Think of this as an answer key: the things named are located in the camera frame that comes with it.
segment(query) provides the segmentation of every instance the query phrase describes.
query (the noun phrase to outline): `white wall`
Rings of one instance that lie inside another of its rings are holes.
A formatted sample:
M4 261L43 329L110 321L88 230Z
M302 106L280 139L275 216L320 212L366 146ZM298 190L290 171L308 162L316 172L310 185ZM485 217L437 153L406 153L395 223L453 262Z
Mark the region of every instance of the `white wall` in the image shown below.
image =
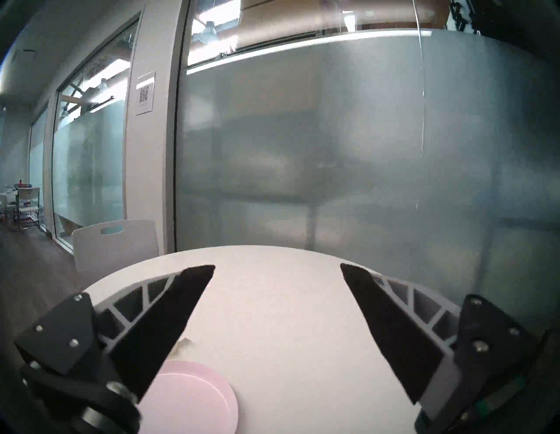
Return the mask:
M27 104L4 103L4 126L0 137L0 188L23 180L29 172L29 132L31 107Z
M128 101L124 156L124 208L129 220L149 218L156 222L160 252L168 252L166 221L166 163L171 152L174 122L176 79L180 41L185 22L187 1L181 0L121 0L93 25L76 49L64 62L34 106L34 117L49 103L44 152L45 222L54 233L52 210L52 146L57 89L93 52L97 51L119 30L140 17L140 24L132 59L131 88L137 78L156 71L153 110L135 116Z

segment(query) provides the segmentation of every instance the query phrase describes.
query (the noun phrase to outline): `frosted glass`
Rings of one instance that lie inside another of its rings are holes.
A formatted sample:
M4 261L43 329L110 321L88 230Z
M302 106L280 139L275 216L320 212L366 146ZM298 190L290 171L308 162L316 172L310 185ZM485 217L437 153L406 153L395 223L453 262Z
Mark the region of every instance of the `frosted glass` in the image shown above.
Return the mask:
M547 327L557 77L483 36L432 30L422 44L423 61L414 34L183 71L177 249L315 250Z
M44 191L43 191L43 148L45 142L46 110L41 113L37 121L31 126L29 146L29 183L33 187L40 187L39 191L39 222L45 224Z
M123 218L124 108L124 101L117 101L81 115L54 134L53 206L58 234L64 233L60 217L74 223L74 228Z

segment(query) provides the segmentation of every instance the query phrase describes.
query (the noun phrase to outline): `chair handle hole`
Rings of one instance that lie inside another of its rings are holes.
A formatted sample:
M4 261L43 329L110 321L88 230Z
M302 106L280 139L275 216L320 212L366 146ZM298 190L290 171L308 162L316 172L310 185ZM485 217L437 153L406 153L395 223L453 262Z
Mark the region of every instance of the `chair handle hole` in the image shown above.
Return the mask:
M124 232L124 227L122 225L101 228L102 235L114 235L120 232Z

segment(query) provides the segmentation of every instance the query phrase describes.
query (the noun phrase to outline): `sign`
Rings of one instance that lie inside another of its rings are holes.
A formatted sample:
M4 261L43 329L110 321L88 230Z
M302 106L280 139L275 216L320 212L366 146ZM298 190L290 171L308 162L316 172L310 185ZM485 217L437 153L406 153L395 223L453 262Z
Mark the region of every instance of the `sign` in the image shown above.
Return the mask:
M136 93L134 100L135 115L152 111L153 88L156 84L156 71L148 72L136 80Z

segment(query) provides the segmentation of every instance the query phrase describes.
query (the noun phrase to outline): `white chair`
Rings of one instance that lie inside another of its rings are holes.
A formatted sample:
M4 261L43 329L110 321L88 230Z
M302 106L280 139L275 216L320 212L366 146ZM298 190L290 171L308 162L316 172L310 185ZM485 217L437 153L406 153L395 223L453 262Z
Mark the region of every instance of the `white chair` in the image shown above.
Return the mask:
M16 216L17 216L17 229L16 231L21 231L21 215L22 214L36 214L37 221L31 222L31 225L37 225L39 227L39 194L40 187L33 188L18 188L16 195ZM29 204L29 206L21 206L21 203Z
M120 232L107 233L120 227ZM153 220L118 220L76 229L72 232L72 245L82 289L160 254Z

